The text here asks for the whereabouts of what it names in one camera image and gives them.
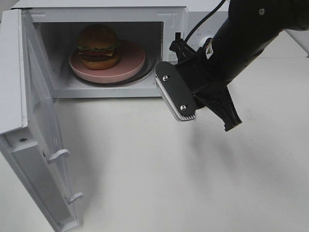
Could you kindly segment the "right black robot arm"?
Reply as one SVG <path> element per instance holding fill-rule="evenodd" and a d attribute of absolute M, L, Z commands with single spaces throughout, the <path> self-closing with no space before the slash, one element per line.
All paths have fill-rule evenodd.
<path fill-rule="evenodd" d="M 228 17 L 212 38 L 194 50 L 176 37 L 170 50 L 178 62 L 155 67 L 155 82 L 177 121 L 196 118 L 203 107 L 213 111 L 229 131 L 241 123 L 228 84 L 286 29 L 309 28 L 306 0 L 232 0 Z"/>

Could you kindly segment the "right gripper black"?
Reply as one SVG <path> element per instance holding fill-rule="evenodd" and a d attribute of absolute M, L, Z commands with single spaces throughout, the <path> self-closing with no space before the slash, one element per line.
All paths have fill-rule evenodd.
<path fill-rule="evenodd" d="M 160 62 L 155 69 L 156 84 L 174 117 L 189 121 L 197 109 L 213 111 L 225 131 L 242 123 L 227 88 L 269 43 L 284 29 L 296 26 L 295 0 L 233 0 L 228 18 L 207 48 L 195 51 L 181 33 L 169 50 L 178 63 Z"/>

